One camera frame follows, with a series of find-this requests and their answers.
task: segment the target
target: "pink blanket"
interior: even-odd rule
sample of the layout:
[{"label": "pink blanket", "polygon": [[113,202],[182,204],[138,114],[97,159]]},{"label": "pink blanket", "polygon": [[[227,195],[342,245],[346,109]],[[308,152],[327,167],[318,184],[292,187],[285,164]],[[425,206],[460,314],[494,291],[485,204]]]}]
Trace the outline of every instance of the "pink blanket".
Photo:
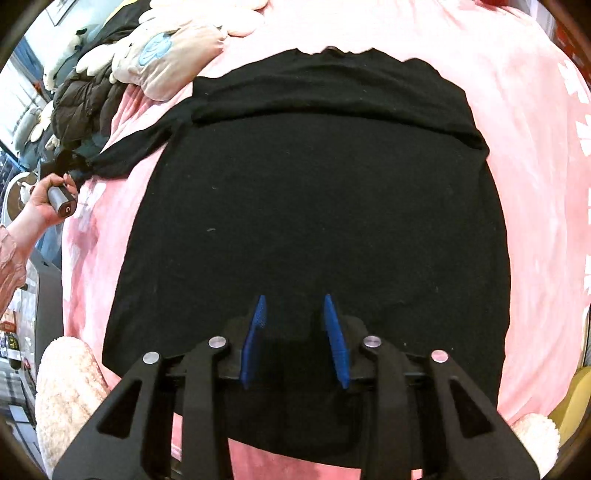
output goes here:
[{"label": "pink blanket", "polygon": [[[291,48],[375,47],[399,60],[423,59],[464,88],[491,148],[511,259],[498,408],[510,423],[527,413],[548,414],[577,367],[591,290],[591,95],[574,65],[531,18],[473,0],[271,0],[264,15],[263,27],[231,38],[201,74],[218,77]],[[109,144],[153,124],[190,94],[188,85],[157,104],[130,86]],[[160,153],[127,180],[86,183],[66,222],[65,333],[88,343],[99,362],[129,232]],[[113,387],[118,377],[103,372]],[[179,435],[177,427],[176,445]],[[230,444],[241,480],[359,476]]]}]

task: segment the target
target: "fuzzy fabric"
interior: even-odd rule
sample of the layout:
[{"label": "fuzzy fabric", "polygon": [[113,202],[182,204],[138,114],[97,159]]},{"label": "fuzzy fabric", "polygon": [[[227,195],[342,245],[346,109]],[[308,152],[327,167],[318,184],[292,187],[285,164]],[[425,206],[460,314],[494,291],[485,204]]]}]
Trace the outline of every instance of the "fuzzy fabric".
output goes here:
[{"label": "fuzzy fabric", "polygon": [[550,472],[558,458],[560,434],[552,420],[539,413],[528,413],[511,428],[530,453],[540,471],[540,478]]},{"label": "fuzzy fabric", "polygon": [[83,341],[61,337],[49,344],[37,374],[37,439],[47,475],[109,394],[92,351]]}]

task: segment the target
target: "wall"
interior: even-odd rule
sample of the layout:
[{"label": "wall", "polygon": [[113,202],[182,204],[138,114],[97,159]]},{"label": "wall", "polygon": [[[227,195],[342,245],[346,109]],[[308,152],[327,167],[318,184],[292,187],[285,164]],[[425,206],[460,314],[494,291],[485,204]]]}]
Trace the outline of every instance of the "wall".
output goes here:
[{"label": "wall", "polygon": [[78,0],[56,27],[49,15],[42,12],[30,26],[25,38],[41,64],[45,64],[52,58],[52,52],[55,55],[56,49],[61,48],[60,42],[67,42],[78,29],[102,25],[120,3],[121,0]]}]

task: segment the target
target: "metal screw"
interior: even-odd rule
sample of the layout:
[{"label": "metal screw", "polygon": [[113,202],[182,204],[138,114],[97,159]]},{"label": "metal screw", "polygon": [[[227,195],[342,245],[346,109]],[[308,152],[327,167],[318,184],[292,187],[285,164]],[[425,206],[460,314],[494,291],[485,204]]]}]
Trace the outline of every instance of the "metal screw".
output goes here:
[{"label": "metal screw", "polygon": [[449,355],[444,350],[434,350],[431,352],[431,358],[438,364],[444,364],[449,359]]},{"label": "metal screw", "polygon": [[156,352],[148,352],[144,355],[144,363],[148,365],[152,365],[160,360],[160,356]]},{"label": "metal screw", "polygon": [[363,339],[363,344],[367,348],[377,348],[382,344],[382,339],[375,335],[369,335]]},{"label": "metal screw", "polygon": [[226,339],[224,337],[211,337],[208,344],[211,348],[221,348],[226,345]]}]

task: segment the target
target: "handheld device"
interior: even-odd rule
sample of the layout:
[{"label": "handheld device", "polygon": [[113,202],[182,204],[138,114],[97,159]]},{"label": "handheld device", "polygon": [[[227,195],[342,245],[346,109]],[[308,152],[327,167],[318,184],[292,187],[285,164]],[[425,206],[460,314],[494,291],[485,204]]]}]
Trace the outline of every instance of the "handheld device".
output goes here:
[{"label": "handheld device", "polygon": [[62,218],[68,218],[76,211],[76,199],[65,186],[51,187],[47,191],[49,203]]}]

